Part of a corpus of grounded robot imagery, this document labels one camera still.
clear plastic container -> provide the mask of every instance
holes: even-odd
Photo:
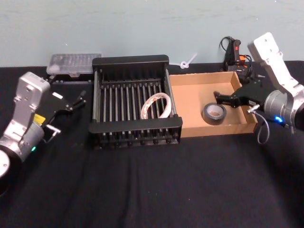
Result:
[[[92,74],[92,60],[97,57],[102,57],[102,54],[54,54],[47,67],[47,73],[71,77]]]

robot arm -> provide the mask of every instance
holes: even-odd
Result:
[[[0,138],[0,194],[18,174],[22,162],[32,147],[43,138],[43,129],[35,122],[34,114],[50,84],[27,72],[18,82],[13,118]]]
[[[53,131],[49,142],[60,133],[50,125],[56,115],[69,114],[81,108],[86,103],[83,99],[85,93],[83,91],[70,104],[63,96],[51,93],[50,83],[37,75],[27,72],[20,77],[13,118],[0,138],[0,195],[15,180],[21,164],[43,139],[44,129]]]
[[[277,90],[268,91],[260,82],[251,82],[229,96],[215,92],[217,102],[232,107],[255,106],[292,132],[294,128],[304,131],[304,86],[290,75],[272,34],[255,39],[248,49],[254,60],[266,69]]]

open cardboard tray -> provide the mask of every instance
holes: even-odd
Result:
[[[177,113],[183,119],[181,137],[253,133],[257,119],[248,114],[248,106],[224,105],[227,115],[220,125],[206,123],[201,115],[204,106],[216,103],[214,91],[230,95],[242,85],[235,72],[170,75]]]

gray wall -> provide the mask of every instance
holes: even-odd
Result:
[[[167,54],[219,62],[219,41],[270,31],[285,60],[304,60],[303,0],[1,0],[0,66],[46,66],[54,53]]]

black table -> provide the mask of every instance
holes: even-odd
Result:
[[[287,62],[304,84],[304,63]],[[170,68],[215,72],[220,64]],[[264,71],[257,65],[258,73]],[[14,109],[18,77],[45,67],[0,68],[0,132]],[[60,137],[39,144],[18,182],[0,199],[0,227],[301,227],[304,225],[304,134],[271,123],[269,143],[255,134],[182,139],[179,145],[94,151],[88,143],[93,86],[56,84],[88,103],[62,116]]]

